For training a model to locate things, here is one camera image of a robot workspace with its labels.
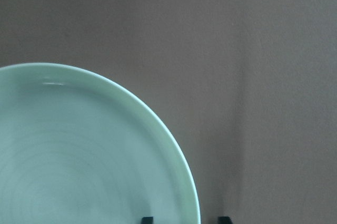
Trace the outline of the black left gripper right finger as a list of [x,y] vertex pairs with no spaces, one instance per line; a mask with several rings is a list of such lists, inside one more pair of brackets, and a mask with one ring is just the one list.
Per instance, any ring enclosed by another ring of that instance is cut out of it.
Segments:
[[219,216],[217,218],[218,224],[232,224],[232,220],[229,216]]

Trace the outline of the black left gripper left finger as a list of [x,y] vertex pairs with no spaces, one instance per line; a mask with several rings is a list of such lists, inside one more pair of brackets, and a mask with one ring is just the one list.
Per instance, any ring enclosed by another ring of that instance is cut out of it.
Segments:
[[153,217],[143,217],[141,224],[153,224]]

